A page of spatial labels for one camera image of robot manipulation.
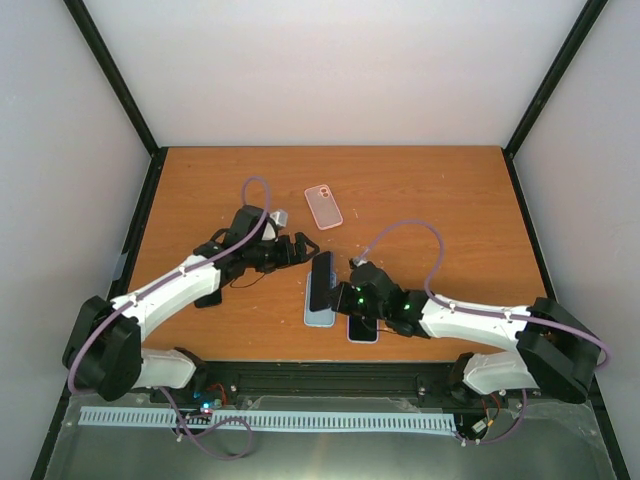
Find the light blue phone case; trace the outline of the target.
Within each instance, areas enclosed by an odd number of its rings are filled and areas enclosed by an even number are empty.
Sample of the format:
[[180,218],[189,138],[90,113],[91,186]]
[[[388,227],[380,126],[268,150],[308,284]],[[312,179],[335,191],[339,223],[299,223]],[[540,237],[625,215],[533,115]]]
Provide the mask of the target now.
[[311,277],[312,273],[307,275],[305,288],[305,303],[303,322],[308,327],[314,328],[330,328],[335,324],[336,313],[331,309],[312,311],[310,309],[311,299]]

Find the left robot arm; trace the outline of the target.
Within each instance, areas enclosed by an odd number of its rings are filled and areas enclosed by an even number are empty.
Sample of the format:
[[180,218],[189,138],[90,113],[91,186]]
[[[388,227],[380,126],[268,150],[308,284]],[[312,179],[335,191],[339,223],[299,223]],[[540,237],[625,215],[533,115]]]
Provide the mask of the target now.
[[189,305],[217,306],[225,286],[247,270],[270,274],[304,264],[319,252],[304,233],[283,233],[287,214],[244,205],[223,228],[177,267],[149,284],[109,300],[94,296],[78,313],[62,363],[74,394],[106,401],[141,388],[169,388],[186,402],[208,390],[206,364],[190,351],[144,347],[146,338]]

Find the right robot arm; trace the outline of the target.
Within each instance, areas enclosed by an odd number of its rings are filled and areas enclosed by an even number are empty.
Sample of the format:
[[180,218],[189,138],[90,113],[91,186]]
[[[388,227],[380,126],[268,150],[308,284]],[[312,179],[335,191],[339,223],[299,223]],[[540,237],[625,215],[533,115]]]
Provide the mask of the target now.
[[381,321],[396,334],[453,338],[496,348],[494,354],[463,354],[452,384],[476,395],[500,390],[538,390],[565,403],[587,400],[605,347],[555,300],[531,306],[459,302],[431,291],[404,289],[371,262],[353,265],[349,281],[326,295],[330,308],[347,316]]

